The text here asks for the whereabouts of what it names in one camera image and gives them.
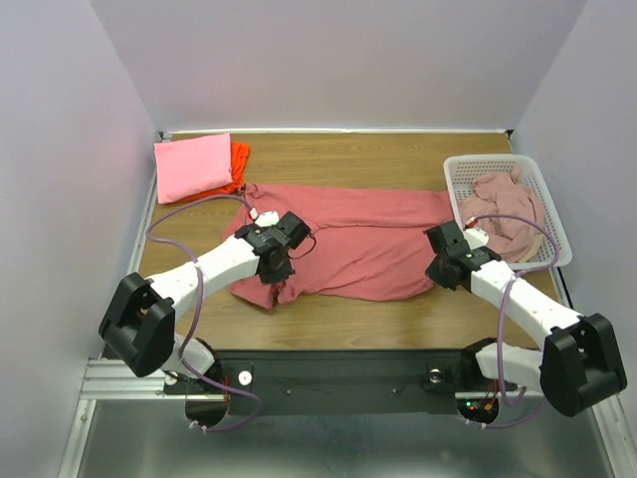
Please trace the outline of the dusty red t shirt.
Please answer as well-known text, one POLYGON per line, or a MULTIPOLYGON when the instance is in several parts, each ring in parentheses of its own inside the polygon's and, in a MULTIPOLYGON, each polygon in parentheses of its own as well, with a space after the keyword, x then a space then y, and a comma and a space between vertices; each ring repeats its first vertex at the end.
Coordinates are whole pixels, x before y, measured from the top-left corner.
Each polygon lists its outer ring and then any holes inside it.
POLYGON ((238 281, 229 290, 240 299, 263 309, 302 294, 384 302, 434 286, 425 232, 452 220, 445 192, 248 183, 243 193, 260 212, 295 213, 312 235, 293 253, 294 275, 275 285, 238 281))

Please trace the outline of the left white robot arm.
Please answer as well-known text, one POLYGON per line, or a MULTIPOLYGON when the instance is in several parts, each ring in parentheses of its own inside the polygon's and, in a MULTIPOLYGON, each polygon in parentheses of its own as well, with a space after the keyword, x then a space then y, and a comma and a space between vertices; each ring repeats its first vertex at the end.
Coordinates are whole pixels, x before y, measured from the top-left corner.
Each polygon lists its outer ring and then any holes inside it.
POLYGON ((179 267, 148 278, 130 273, 118 283, 99 334, 136 376, 176 372, 198 391, 212 391, 221 382, 221 367, 192 332, 176 334, 176 322, 194 310, 197 323, 203 301, 238 281, 287 280, 295 273, 289 251, 310 236, 310 226, 296 214, 268 211, 179 267))

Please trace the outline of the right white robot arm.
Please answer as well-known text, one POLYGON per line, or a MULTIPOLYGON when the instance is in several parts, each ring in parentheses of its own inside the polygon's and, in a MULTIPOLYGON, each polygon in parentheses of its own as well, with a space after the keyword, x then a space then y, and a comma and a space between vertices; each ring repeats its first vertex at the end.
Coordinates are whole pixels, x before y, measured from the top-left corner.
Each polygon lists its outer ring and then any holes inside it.
POLYGON ((491 379, 500 390, 518 385, 541 393, 564 416, 623 391, 627 377, 614 329, 600 314, 584 316, 550 298, 514 271, 476 224, 451 221, 426 236, 435 254, 426 270, 437 285, 463 288, 500 310, 534 341, 536 350, 511 347, 498 334, 468 346, 458 377, 469 388, 491 379))

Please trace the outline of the pale pink clothes in basket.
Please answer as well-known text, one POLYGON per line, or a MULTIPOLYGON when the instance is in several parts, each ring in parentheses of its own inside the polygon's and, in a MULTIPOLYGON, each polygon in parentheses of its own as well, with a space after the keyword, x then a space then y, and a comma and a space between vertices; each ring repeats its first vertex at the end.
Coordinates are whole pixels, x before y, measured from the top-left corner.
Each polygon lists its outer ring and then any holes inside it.
POLYGON ((543 235, 533 226, 504 215, 526 219, 544 227, 544 208, 533 190, 521 180, 522 171, 487 173, 473 182, 473 193, 459 203, 463 223, 491 215, 477 226, 489 235, 488 247, 504 260, 525 263, 537 252, 543 235))

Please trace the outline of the white plastic laundry basket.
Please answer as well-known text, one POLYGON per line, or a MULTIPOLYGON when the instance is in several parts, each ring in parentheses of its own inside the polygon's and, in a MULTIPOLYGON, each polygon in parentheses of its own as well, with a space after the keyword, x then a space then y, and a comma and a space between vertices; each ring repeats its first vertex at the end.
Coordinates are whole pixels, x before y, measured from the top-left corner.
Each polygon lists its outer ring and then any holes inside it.
POLYGON ((558 249, 558 259, 547 239, 543 239, 537 252, 524 263, 512 263, 513 270, 528 269, 550 264, 563 267, 572 260, 572 252, 558 213, 546 183, 536 162, 529 156, 519 154, 464 154, 448 157, 443 163, 444 175, 450 196, 454 218, 464 225, 459 204, 473 192, 476 178, 487 173, 511 172, 518 169, 520 183, 533 191, 544 212, 544 230, 551 236, 558 249))

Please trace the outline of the folded orange t shirt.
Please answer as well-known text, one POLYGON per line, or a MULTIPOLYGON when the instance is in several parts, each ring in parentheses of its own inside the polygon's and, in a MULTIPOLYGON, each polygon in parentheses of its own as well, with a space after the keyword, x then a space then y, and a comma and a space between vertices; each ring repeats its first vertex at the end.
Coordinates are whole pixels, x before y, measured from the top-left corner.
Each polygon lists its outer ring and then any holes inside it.
POLYGON ((231 175, 232 181, 224 186, 195 193, 178 200, 178 203, 192 202, 205 197, 233 194, 244 184, 244 171, 250 154, 250 146, 237 141, 231 142, 231 175))

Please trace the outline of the folded light pink t shirt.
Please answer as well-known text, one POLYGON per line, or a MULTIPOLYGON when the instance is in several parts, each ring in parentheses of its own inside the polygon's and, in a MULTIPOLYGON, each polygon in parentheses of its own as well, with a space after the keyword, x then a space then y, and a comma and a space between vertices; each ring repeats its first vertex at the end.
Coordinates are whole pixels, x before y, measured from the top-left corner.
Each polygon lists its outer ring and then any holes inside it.
POLYGON ((159 204, 232 182, 229 133, 158 143, 154 157, 159 204))

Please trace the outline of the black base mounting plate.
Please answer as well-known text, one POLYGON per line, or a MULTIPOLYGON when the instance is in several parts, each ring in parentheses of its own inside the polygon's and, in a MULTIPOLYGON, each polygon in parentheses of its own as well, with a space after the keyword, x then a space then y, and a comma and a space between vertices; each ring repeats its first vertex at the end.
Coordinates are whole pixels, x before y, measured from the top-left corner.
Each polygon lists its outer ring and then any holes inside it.
POLYGON ((467 367, 458 349, 225 350, 205 375, 233 387, 232 416, 454 414, 456 394, 494 386, 467 367))

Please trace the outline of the aluminium frame rail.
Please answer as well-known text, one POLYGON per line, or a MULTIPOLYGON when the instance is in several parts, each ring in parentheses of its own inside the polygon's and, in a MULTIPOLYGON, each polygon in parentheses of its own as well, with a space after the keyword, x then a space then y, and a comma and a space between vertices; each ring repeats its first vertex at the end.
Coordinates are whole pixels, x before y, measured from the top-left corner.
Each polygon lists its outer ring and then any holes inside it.
POLYGON ((289 278, 289 251, 311 234, 295 213, 251 209, 249 224, 206 254, 150 278, 125 276, 100 326, 115 359, 92 361, 91 368, 100 379, 159 381, 159 396, 182 400, 189 426, 204 435, 241 430, 262 416, 321 412, 436 412, 483 430, 487 423, 473 417, 459 394, 478 392, 489 382, 497 384, 497 394, 511 385, 538 393, 567 417, 622 391, 627 379, 611 323, 562 305, 526 280, 528 273, 572 258, 537 163, 518 154, 465 154, 446 159, 443 170, 452 205, 488 173, 517 179, 541 202, 542 242, 529 261, 508 262, 495 252, 477 214, 456 214, 426 233, 434 251, 426 275, 497 307, 502 320, 514 321, 533 339, 533 349, 509 346, 497 336, 461 349, 240 351, 217 357, 205 343, 177 335, 176 322, 240 280, 289 278))

